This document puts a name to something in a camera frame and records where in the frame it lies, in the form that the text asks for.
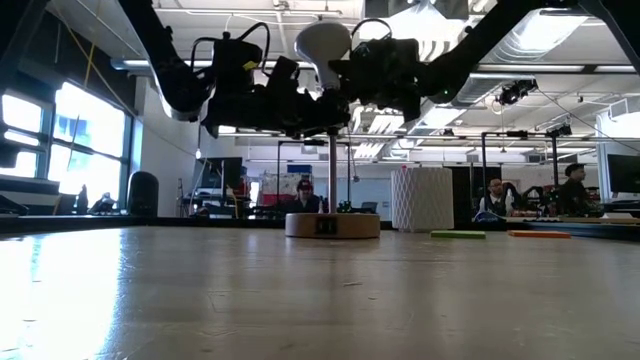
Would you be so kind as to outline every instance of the pipe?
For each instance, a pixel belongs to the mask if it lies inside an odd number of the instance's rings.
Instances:
[[[351,143],[347,147],[347,201],[351,203]]]
[[[288,58],[291,57],[289,53],[289,44],[287,43],[287,34],[284,32],[284,25],[282,24],[282,14],[276,13],[276,21],[278,22],[278,32],[280,33],[280,43],[282,44],[282,51]]]
[[[558,180],[558,138],[551,137],[551,148],[553,150],[553,186],[557,189],[560,186]]]
[[[482,193],[484,195],[484,209],[487,211],[487,202],[491,201],[487,193],[487,134],[482,133]]]
[[[288,16],[313,16],[335,15],[342,16],[340,10],[267,10],[267,9],[203,9],[203,8],[155,8],[157,13],[186,13],[189,15],[288,15]]]
[[[278,141],[278,163],[276,165],[276,210],[280,210],[280,148],[284,144],[283,141]]]
[[[338,149],[337,136],[329,136],[329,214],[338,210]]]
[[[115,30],[113,30],[113,28],[111,28],[109,25],[107,25],[106,22],[104,22],[102,19],[100,19],[98,17],[98,14],[96,14],[95,12],[93,12],[93,10],[89,9],[89,7],[87,5],[85,5],[82,1],[80,0],[76,0],[76,2],[82,6],[89,14],[91,14],[96,20],[98,20],[98,22],[105,27],[105,29],[107,29],[107,31],[109,31],[113,36],[115,36],[118,40],[120,40],[126,47],[129,48],[129,50],[133,51],[134,54],[143,57],[143,55],[133,46],[129,45],[128,42],[125,41],[125,39],[118,35],[118,33],[115,32]]]

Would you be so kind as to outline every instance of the white wall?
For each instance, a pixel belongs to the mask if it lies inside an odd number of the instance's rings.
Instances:
[[[187,187],[193,176],[198,126],[165,115],[160,97],[149,86],[147,79],[138,79],[137,92],[144,99],[137,104],[141,123],[134,127],[134,131],[137,131],[134,132],[134,139],[142,131],[139,169],[158,178],[158,216],[173,217],[176,215],[178,179],[182,179],[185,193],[191,191]]]

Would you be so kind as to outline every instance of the table surface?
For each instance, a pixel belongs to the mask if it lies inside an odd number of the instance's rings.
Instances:
[[[638,359],[640,246],[128,228],[0,241],[0,358]]]

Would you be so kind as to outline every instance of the round wooden base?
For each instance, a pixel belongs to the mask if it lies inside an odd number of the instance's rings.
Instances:
[[[380,216],[372,214],[288,214],[287,237],[310,239],[377,239]]]

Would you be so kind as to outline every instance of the man with glasses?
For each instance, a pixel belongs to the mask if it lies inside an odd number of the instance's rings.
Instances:
[[[509,216],[513,212],[513,197],[506,194],[504,202],[502,202],[502,195],[504,188],[502,186],[502,180],[491,179],[489,181],[489,196],[484,196],[480,199],[479,213],[484,211],[490,211],[499,216]],[[489,199],[490,203],[485,208],[485,201]]]

